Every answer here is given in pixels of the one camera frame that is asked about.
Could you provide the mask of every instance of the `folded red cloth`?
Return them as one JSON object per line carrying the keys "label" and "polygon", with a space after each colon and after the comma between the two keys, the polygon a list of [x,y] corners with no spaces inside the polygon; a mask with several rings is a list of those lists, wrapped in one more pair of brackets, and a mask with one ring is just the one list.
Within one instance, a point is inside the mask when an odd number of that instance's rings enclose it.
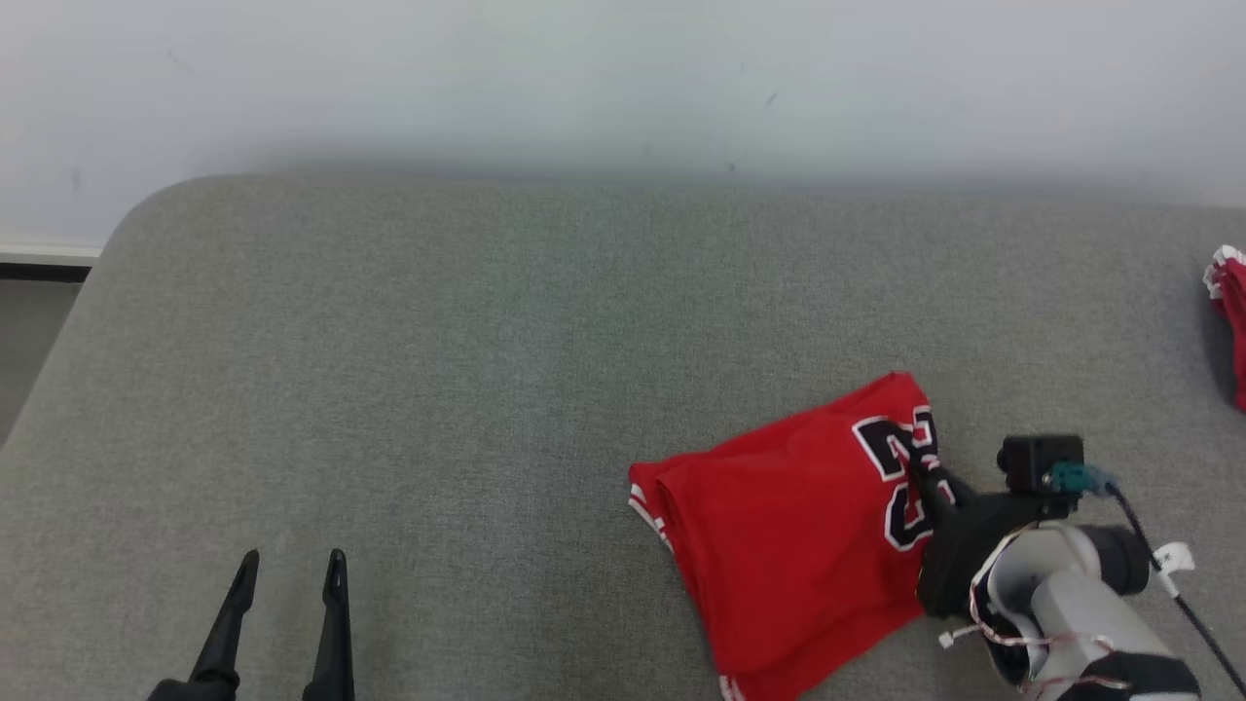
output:
{"label": "folded red cloth", "polygon": [[1237,376],[1237,408],[1246,412],[1246,254],[1221,245],[1202,273],[1211,304],[1234,329],[1234,374]]}
{"label": "folded red cloth", "polygon": [[926,396],[892,374],[713,451],[632,466],[726,701],[786,701],[921,615],[932,532],[908,469],[938,468]]}

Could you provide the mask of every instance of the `white tag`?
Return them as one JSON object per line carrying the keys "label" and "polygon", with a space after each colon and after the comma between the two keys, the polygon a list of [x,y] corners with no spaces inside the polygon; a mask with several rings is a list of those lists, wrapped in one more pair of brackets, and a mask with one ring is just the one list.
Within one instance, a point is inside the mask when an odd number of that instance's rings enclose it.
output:
{"label": "white tag", "polygon": [[1194,570],[1194,554],[1185,543],[1169,543],[1161,545],[1155,552],[1155,559],[1160,563],[1160,572],[1169,575],[1175,572]]}

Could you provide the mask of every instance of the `gray floor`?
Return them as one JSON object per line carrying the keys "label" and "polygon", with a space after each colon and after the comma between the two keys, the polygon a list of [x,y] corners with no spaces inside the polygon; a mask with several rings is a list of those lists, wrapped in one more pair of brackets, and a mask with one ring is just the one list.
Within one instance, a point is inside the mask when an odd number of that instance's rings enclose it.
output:
{"label": "gray floor", "polygon": [[0,446],[9,437],[81,286],[0,279]]}

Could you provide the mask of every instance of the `black cable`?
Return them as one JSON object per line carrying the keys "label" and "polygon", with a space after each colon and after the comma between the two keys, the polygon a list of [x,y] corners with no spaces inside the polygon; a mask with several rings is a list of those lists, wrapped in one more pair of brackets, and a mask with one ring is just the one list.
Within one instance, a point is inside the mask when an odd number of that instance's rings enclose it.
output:
{"label": "black cable", "polygon": [[[1151,548],[1150,542],[1146,540],[1146,533],[1143,532],[1143,524],[1138,523],[1138,514],[1135,514],[1134,508],[1129,506],[1129,501],[1125,499],[1125,496],[1121,494],[1119,489],[1116,489],[1115,484],[1108,486],[1108,494],[1111,494],[1116,499],[1116,503],[1120,504],[1120,509],[1125,512],[1125,518],[1129,519],[1129,525],[1133,527],[1134,533],[1138,535],[1138,540],[1141,540],[1143,548],[1146,548],[1146,557],[1151,559],[1151,568],[1154,568],[1155,572],[1161,572],[1163,568],[1160,567],[1160,562],[1155,559],[1155,549]],[[1237,691],[1242,695],[1242,697],[1246,697],[1246,682],[1242,682],[1242,677],[1237,674],[1237,669],[1229,661],[1229,656],[1226,656],[1225,651],[1220,649],[1220,644],[1211,636],[1211,631],[1207,630],[1207,626],[1202,625],[1202,621],[1194,613],[1194,609],[1185,603],[1185,598],[1180,594],[1174,596],[1172,601],[1176,601],[1177,609],[1181,609],[1185,618],[1190,620],[1191,625],[1194,625],[1194,630],[1199,631],[1199,635],[1202,636],[1204,642],[1206,642],[1207,647],[1211,649],[1211,654],[1216,656],[1220,666],[1225,669],[1225,674],[1229,675],[1229,679],[1234,682],[1234,686],[1237,687]]]}

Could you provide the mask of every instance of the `white baseboard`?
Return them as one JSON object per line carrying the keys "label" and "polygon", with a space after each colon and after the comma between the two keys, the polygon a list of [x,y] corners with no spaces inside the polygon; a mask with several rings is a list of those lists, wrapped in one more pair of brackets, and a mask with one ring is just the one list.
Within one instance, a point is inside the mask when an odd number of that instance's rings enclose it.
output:
{"label": "white baseboard", "polygon": [[0,263],[91,266],[100,256],[100,250],[102,248],[96,245],[5,243],[0,240]]}

